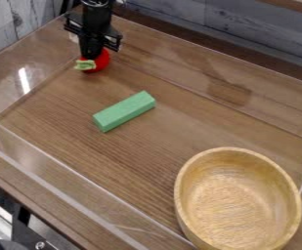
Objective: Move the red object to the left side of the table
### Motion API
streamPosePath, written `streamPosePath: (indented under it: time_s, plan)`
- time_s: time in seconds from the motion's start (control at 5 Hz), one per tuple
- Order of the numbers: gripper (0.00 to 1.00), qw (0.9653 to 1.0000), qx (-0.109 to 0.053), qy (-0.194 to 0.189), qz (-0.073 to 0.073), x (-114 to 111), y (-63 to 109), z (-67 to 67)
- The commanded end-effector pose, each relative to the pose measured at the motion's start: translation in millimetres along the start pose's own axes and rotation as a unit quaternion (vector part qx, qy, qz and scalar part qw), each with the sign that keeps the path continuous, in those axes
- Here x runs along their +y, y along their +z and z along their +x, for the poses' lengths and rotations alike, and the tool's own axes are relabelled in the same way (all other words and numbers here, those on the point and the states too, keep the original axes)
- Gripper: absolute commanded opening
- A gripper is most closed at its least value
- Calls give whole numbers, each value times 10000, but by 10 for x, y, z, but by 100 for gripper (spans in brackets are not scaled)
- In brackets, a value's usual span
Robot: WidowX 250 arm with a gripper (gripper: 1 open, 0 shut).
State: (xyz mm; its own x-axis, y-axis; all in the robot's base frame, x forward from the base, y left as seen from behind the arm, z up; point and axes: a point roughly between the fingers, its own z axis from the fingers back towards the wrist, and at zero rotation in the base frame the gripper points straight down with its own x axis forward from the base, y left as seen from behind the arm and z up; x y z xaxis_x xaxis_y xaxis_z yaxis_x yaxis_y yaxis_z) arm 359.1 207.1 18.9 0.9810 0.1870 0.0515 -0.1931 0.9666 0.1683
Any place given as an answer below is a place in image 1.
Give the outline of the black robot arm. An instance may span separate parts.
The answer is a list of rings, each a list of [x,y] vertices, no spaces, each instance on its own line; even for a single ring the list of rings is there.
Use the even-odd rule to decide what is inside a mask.
[[[107,48],[121,49],[123,34],[111,25],[115,0],[82,0],[83,12],[69,12],[65,29],[79,37],[82,56],[94,60]]]

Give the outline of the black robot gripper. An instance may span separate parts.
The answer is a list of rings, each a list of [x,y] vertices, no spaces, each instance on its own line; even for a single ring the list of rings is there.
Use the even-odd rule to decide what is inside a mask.
[[[82,56],[94,60],[106,47],[121,50],[122,33],[111,25],[113,3],[85,3],[82,12],[65,15],[65,29],[79,36]]]

